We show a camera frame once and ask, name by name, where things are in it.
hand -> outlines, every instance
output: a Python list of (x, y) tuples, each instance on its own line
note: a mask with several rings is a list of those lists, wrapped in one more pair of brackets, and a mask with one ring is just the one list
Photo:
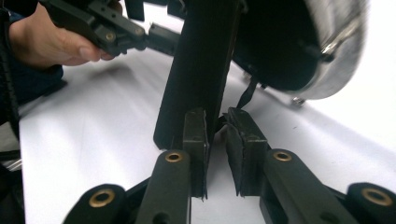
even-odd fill
[[(121, 9), (117, 0), (111, 6)], [(114, 58), (85, 37), (56, 27), (40, 4), (33, 15), (9, 27), (9, 40), (14, 56), (37, 70), (55, 64), (80, 65)]]

hole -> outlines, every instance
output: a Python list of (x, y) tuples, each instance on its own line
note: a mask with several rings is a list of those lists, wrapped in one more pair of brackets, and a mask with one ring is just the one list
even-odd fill
[(155, 215), (154, 219), (152, 219), (153, 224), (168, 224), (170, 223), (169, 221), (169, 216), (165, 213), (159, 213)]
[(170, 155), (169, 159), (172, 160), (172, 161), (175, 161), (175, 160), (178, 159), (178, 155)]
[(108, 193), (101, 193), (96, 196), (95, 200), (98, 202), (103, 202), (103, 201), (107, 200), (109, 196), (110, 195), (108, 195)]
[(170, 162), (177, 162), (177, 161), (182, 160), (182, 156), (180, 154), (174, 152), (174, 153), (167, 155), (165, 159)]
[(276, 152), (274, 153), (275, 159), (279, 161), (291, 161), (291, 155), (287, 152)]
[(340, 223), (340, 220), (338, 219), (338, 217), (332, 213), (324, 212), (324, 213), (320, 214), (320, 218), (327, 223), (334, 223), (334, 224)]
[(362, 189), (361, 194), (371, 203), (376, 203), (382, 206), (391, 206), (393, 204), (393, 200), (388, 196), (388, 194), (379, 189)]

black vertical panel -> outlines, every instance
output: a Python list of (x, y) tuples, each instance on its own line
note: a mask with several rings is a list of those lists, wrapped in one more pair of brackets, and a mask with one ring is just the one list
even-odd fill
[(144, 21), (145, 9), (143, 0), (125, 0), (125, 9), (129, 19)]
[(166, 84), (154, 141), (182, 148), (185, 114), (201, 107), (212, 142), (239, 19), (239, 1), (193, 0)]

finger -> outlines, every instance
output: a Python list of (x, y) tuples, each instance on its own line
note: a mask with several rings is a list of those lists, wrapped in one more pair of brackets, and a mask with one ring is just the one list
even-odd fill
[(91, 41), (76, 33), (59, 29), (60, 48), (66, 54), (82, 60), (97, 62), (101, 52)]
[(106, 53), (104, 50), (101, 49), (101, 57), (100, 58), (104, 61), (110, 61), (110, 60), (113, 60), (115, 57), (109, 53)]
[(76, 66), (76, 65), (81, 65), (81, 64), (87, 63), (87, 62), (89, 62), (89, 61), (83, 60), (83, 59), (80, 59), (80, 58), (71, 58), (71, 59), (69, 59), (67, 61), (64, 61), (63, 65)]

white table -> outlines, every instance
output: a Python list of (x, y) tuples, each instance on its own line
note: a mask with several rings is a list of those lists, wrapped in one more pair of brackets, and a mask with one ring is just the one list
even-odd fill
[[(246, 111), (272, 147), (296, 153), (326, 185), (346, 192), (372, 182), (396, 192), (396, 21), (391, 0), (374, 1), (356, 76), (339, 93), (298, 109), (290, 97), (257, 90)], [(152, 8), (147, 18), (160, 19)], [(109, 63), (66, 67), (69, 85), (21, 109), (21, 154), (27, 223), (61, 223), (88, 189), (125, 189), (150, 176), (161, 153), (152, 141), (172, 58), (130, 50)], [(222, 112), (247, 87), (232, 65)], [(194, 224), (263, 223), (259, 199), (235, 196), (223, 139), (217, 135), (208, 171), (208, 200), (192, 200)]]

